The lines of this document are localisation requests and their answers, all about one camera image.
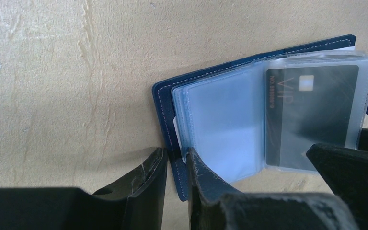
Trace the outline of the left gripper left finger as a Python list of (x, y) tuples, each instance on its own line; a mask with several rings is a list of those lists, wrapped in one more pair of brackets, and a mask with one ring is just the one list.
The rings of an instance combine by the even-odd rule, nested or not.
[(167, 150), (88, 194), (77, 187), (0, 188), (0, 230), (159, 230)]

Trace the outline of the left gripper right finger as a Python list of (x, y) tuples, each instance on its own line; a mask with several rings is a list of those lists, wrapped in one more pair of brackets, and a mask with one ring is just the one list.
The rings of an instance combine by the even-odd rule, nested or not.
[(192, 230), (356, 230), (353, 215), (328, 193), (243, 193), (207, 167), (194, 148), (186, 155)]

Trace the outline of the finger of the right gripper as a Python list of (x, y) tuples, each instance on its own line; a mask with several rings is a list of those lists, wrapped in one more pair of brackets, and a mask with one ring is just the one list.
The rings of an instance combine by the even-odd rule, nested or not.
[(306, 155), (359, 228), (368, 230), (368, 129), (362, 130), (358, 149), (314, 144)]

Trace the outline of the black VIP card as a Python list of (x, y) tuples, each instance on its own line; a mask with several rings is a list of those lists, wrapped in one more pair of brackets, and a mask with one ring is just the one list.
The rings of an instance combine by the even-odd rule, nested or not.
[(357, 65), (268, 69), (267, 165), (312, 171), (306, 157), (312, 145), (356, 148), (351, 113), (358, 74)]

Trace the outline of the blue leather card holder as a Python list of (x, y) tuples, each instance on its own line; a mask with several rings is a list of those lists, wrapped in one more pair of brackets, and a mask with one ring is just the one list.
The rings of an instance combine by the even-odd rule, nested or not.
[(359, 136), (368, 116), (368, 54), (355, 49), (352, 34), (283, 48), (226, 62), (157, 82), (154, 103), (178, 197), (188, 199), (186, 152), (201, 160), (227, 183), (264, 168), (316, 174), (269, 166), (266, 154), (265, 73), (268, 69), (357, 65), (352, 117)]

